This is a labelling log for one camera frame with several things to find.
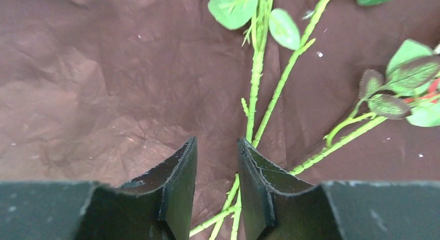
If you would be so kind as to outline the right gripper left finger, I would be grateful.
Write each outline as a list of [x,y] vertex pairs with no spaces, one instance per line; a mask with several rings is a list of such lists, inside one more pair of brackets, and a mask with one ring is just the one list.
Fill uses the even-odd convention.
[[114,188],[97,181],[2,181],[1,239],[189,239],[197,140]]

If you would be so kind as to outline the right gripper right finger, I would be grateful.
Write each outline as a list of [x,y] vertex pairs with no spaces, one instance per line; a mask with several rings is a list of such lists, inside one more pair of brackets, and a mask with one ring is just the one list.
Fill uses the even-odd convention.
[[238,139],[246,239],[439,239],[439,182],[331,180],[316,186]]

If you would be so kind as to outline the red paper bouquet wrapper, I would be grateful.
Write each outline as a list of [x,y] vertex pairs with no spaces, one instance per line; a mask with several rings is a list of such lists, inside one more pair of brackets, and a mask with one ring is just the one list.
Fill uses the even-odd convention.
[[[189,239],[230,239],[222,213],[239,174],[253,49],[209,0],[1,0],[1,182],[138,177],[197,140]],[[273,0],[254,135],[318,0]],[[355,107],[363,73],[386,72],[403,41],[433,49],[439,0],[361,6],[330,0],[296,61],[257,147],[291,172]],[[439,125],[386,120],[300,174],[331,180],[439,182]]]

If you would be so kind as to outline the single peach rose stem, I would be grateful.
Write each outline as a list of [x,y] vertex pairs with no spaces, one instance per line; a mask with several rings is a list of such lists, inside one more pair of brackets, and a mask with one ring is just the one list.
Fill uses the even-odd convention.
[[324,136],[323,149],[292,170],[297,175],[386,120],[405,118],[420,127],[439,125],[439,50],[403,41],[384,74],[366,70],[355,107]]

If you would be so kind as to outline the pale pink rose stem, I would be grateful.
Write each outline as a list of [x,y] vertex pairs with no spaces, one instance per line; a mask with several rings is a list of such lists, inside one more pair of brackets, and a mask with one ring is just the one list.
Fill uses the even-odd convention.
[[[385,3],[387,1],[390,0],[357,0],[358,5],[361,6],[376,6],[378,4],[381,3]],[[255,137],[254,140],[251,142],[252,146],[257,147],[261,137],[265,131],[265,128],[267,126],[267,123],[269,122],[269,119],[271,117],[271,114],[278,102],[279,97],[281,96],[281,92],[287,82],[287,79],[297,61],[297,59],[306,51],[308,50],[308,48],[315,42],[315,38],[309,40],[309,37],[311,36],[313,30],[315,29],[317,23],[319,22],[327,4],[330,2],[330,0],[318,0],[315,8],[312,10],[312,14],[310,16],[310,20],[308,25],[306,26],[304,33],[301,35],[298,29],[298,33],[295,33],[295,37],[290,37],[287,39],[298,39],[298,46],[296,48],[293,49],[293,53],[292,56],[290,57],[286,68],[284,69],[284,71],[281,74],[280,80],[273,92],[272,98],[269,102],[269,105],[267,107],[267,110],[263,116],[262,122],[260,124],[260,126],[258,127],[256,133],[255,133]],[[281,34],[277,35],[277,33],[275,32],[274,34],[272,33],[271,29],[270,29],[270,20],[272,20],[272,12],[275,10],[279,10],[280,14],[283,16],[283,18],[286,19],[281,19],[278,20],[277,22],[288,22],[288,24],[286,25],[294,25],[297,26],[294,22],[294,20],[291,18],[291,16],[288,14],[288,12],[284,11],[282,12],[281,8],[272,8],[271,12],[270,12],[270,17],[269,17],[269,24],[268,24],[268,34],[270,33],[272,35],[272,37],[274,38],[274,40],[280,45],[283,46],[285,48],[288,48],[287,45],[283,45],[281,43],[283,43],[283,41],[281,41]],[[290,173],[293,175],[297,175],[300,174],[301,172],[305,171],[306,169],[310,168],[313,164],[318,163],[319,161],[321,161],[324,157],[328,156],[331,151],[330,150],[336,150],[337,147],[324,147],[324,149],[318,153],[315,154],[314,156],[312,156],[310,159],[306,160],[303,164],[298,165],[297,167],[295,167]],[[237,174],[234,180],[234,183],[232,185],[231,190],[229,191],[229,195],[227,197],[227,200],[225,201],[225,204],[223,206],[222,209],[222,213],[224,211],[230,210],[230,213],[232,213],[232,218],[233,218],[233,223],[232,223],[232,228],[231,228],[231,235],[230,235],[230,239],[238,239],[238,230],[239,230],[239,222],[240,219],[239,217],[241,216],[241,206],[242,206],[242,201],[241,201],[241,194],[239,194],[239,192],[241,191],[241,183],[240,183],[240,175]],[[236,197],[237,195],[237,201],[235,203],[234,206],[231,206],[232,200]],[[229,214],[218,214],[215,217],[212,218],[212,220],[216,220],[213,221],[215,222],[215,226],[214,229],[212,230],[212,233],[210,235],[209,239],[216,239],[217,235],[219,233],[219,230],[221,228],[221,226],[224,223],[224,219],[225,217],[229,215]]]

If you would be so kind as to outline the pink double rose stem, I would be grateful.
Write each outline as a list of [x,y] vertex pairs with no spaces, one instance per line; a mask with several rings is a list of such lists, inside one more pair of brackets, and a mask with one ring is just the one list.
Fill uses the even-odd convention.
[[247,123],[245,138],[254,140],[256,104],[268,37],[268,20],[273,0],[209,0],[208,9],[214,19],[228,30],[237,30],[249,24],[244,31],[244,43],[253,49],[249,99],[242,99]]

